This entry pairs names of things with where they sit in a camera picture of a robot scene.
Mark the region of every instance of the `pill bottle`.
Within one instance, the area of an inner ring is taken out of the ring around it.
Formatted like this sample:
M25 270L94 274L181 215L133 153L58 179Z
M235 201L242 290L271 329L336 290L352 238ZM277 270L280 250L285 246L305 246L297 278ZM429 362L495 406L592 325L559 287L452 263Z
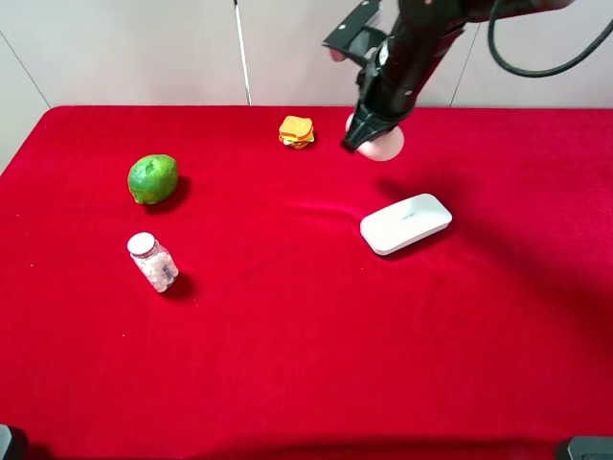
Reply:
M179 275L179 269L172 261L168 249L150 233L134 235L127 242L127 250L134 263L158 292L168 289Z

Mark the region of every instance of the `red table surface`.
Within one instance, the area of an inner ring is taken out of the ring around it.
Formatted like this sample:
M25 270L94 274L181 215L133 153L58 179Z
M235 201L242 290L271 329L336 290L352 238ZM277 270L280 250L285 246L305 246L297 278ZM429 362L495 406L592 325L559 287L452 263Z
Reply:
M0 177L0 421L58 458L550 458L613 435L613 111L418 109L387 163L349 108L62 107ZM284 116L316 144L281 145ZM143 155L166 202L132 200ZM387 258L360 220L448 229ZM181 276L157 294L125 243Z

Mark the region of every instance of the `lime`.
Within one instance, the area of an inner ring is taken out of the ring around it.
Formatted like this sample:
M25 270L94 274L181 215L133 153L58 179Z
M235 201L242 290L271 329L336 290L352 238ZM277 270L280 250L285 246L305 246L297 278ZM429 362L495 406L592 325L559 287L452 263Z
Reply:
M127 187L139 204L159 203L179 180L176 161L168 155L148 155L138 160L127 175Z

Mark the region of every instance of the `white case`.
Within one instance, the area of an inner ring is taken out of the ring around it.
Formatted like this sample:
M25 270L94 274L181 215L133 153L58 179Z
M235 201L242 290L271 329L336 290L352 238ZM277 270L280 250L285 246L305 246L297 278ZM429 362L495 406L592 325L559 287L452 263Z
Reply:
M360 233L373 251L387 256L443 230L451 213L430 194L394 203L362 219Z

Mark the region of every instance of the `black cable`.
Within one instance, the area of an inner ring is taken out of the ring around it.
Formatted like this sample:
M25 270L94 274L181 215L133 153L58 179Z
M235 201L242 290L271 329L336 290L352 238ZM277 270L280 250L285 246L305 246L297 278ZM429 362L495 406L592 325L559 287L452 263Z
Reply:
M496 44L494 43L494 27L496 25L496 21L498 20L498 15L500 13L500 7L502 6L504 0L495 0L494 6L491 9L491 14L489 18L489 27L488 27L488 46L489 52L491 56L494 58L496 63L500 65L507 72L511 72L512 74L518 75L520 77L528 77L530 79L542 79L543 77L551 77L553 75L561 74L562 72L566 72L569 69L572 69L577 64L582 62L588 56L596 51L596 49L602 45L602 43L606 40L608 36L613 32L613 21L609 22L608 26L602 31L600 35L592 42L590 45L585 48L577 57L569 60L568 62L559 65L558 67L554 67L548 70L524 70L518 67L515 67L508 62L506 62L498 50L496 49Z

